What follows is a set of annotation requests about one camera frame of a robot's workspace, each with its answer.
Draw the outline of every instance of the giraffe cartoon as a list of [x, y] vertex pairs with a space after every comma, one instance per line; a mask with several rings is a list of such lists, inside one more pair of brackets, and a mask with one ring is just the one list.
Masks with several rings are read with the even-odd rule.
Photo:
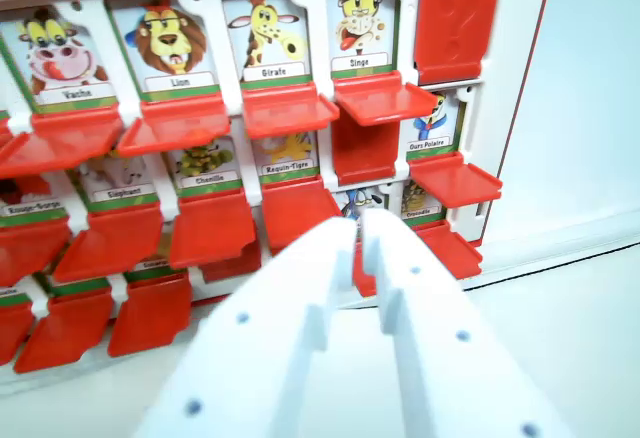
[[295, 33], [283, 30], [280, 23], [295, 23], [300, 18], [295, 15], [279, 15], [275, 7], [265, 4], [266, 0], [248, 0], [251, 3], [251, 15], [239, 16], [229, 23], [229, 28], [242, 28], [251, 25], [247, 61], [243, 68], [260, 66], [265, 44], [280, 42], [285, 54], [293, 61], [304, 56], [304, 40]]

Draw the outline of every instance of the character card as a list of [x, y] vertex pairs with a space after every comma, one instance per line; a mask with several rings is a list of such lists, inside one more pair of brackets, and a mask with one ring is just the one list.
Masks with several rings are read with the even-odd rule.
[[109, 0], [107, 7], [144, 101], [219, 90], [200, 17], [176, 0]]
[[377, 186], [354, 188], [353, 190], [333, 193], [342, 216], [355, 220], [358, 224], [358, 236], [362, 227], [362, 213], [367, 208], [389, 208], [389, 196], [382, 193]]
[[116, 102], [87, 30], [68, 23], [51, 6], [0, 13], [0, 51], [37, 113]]
[[295, 180], [320, 173], [315, 132], [254, 140], [260, 183]]
[[70, 172], [89, 212], [115, 210], [157, 201], [140, 156], [121, 158], [116, 151], [91, 158]]
[[161, 276], [175, 275], [183, 270], [174, 270], [169, 267], [169, 251], [171, 250], [171, 234], [173, 223], [162, 225], [162, 235], [156, 252], [146, 257], [133, 269], [123, 273], [125, 279], [131, 283], [134, 281], [150, 280]]
[[333, 78], [396, 68], [398, 0], [328, 0], [327, 9]]
[[466, 103], [456, 98], [455, 90], [433, 93], [438, 98], [433, 113], [404, 120], [400, 125], [407, 160], [458, 150]]
[[402, 190], [400, 217], [409, 226], [443, 220], [447, 209], [428, 195], [415, 181], [407, 181]]
[[245, 89], [311, 81], [304, 8], [291, 0], [222, 0]]
[[31, 300], [20, 289], [20, 284], [10, 287], [0, 287], [0, 310], [7, 306], [22, 305], [23, 303], [31, 303]]
[[67, 213], [40, 176], [0, 180], [0, 227], [64, 218]]
[[208, 145], [170, 151], [165, 161], [180, 198], [242, 186], [233, 141], [228, 136]]

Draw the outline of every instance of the cow tongue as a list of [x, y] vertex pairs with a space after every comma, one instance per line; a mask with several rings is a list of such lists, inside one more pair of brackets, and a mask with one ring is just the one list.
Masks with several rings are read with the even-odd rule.
[[66, 78], [64, 74], [62, 74], [62, 71], [60, 71], [60, 68], [58, 68], [56, 63], [53, 61], [45, 61], [44, 65], [42, 65], [42, 69], [54, 80], [64, 80]]

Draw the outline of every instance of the hole in plastic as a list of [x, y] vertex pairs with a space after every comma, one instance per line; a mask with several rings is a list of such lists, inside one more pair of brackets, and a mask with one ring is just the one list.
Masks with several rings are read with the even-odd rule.
[[245, 324], [247, 321], [249, 321], [249, 313], [244, 311], [242, 313], [238, 313], [238, 316], [236, 316], [236, 321], [240, 325]]
[[185, 408], [187, 416], [195, 416], [200, 413], [200, 411], [202, 411], [202, 403], [200, 400], [190, 400]]
[[460, 341], [467, 342], [471, 339], [471, 334], [466, 330], [460, 330], [456, 333], [456, 338]]
[[522, 434], [529, 437], [536, 437], [540, 435], [538, 427], [533, 423], [525, 423], [522, 425]]

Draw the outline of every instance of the red plastic hinge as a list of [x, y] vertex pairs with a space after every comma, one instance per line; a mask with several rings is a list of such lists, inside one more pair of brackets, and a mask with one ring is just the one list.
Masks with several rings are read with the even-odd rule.
[[340, 185], [393, 177], [399, 136], [399, 123], [360, 126], [341, 110], [331, 125], [333, 168]]
[[255, 238], [244, 191], [182, 199], [169, 263], [177, 269], [236, 258]]
[[232, 276], [253, 273], [262, 265], [262, 250], [260, 241], [255, 240], [242, 249], [242, 254], [237, 258], [217, 261], [200, 266], [205, 283], [224, 280]]
[[480, 274], [482, 255], [460, 234], [451, 231], [446, 221], [438, 226], [416, 228], [416, 234], [457, 279]]
[[121, 273], [152, 256], [162, 233], [162, 214], [155, 204], [89, 215], [53, 276], [60, 283]]
[[66, 218], [1, 229], [0, 286], [13, 286], [42, 270], [70, 237]]
[[326, 128], [339, 114], [313, 83], [245, 90], [243, 98], [244, 122], [253, 140]]
[[447, 208], [500, 198], [502, 182], [475, 165], [465, 165], [460, 153], [410, 161], [411, 178]]
[[122, 156], [206, 145], [231, 131], [220, 93], [140, 104], [143, 118], [122, 136]]
[[0, 365], [13, 359], [34, 320], [31, 303], [0, 307]]
[[420, 84], [480, 76], [497, 0], [420, 0], [414, 58]]
[[272, 250], [284, 248], [332, 216], [342, 216], [320, 177], [266, 185], [262, 213]]
[[49, 315], [36, 325], [14, 370], [26, 373], [78, 361], [100, 343], [112, 308], [110, 289], [51, 299]]
[[402, 84], [399, 72], [335, 80], [336, 102], [361, 126], [380, 125], [430, 115], [438, 99], [411, 83]]
[[186, 275], [131, 283], [127, 293], [113, 327], [110, 356], [170, 345], [189, 326], [192, 292]]
[[117, 105], [31, 118], [33, 133], [21, 133], [0, 149], [0, 178], [75, 168], [109, 152], [122, 131]]

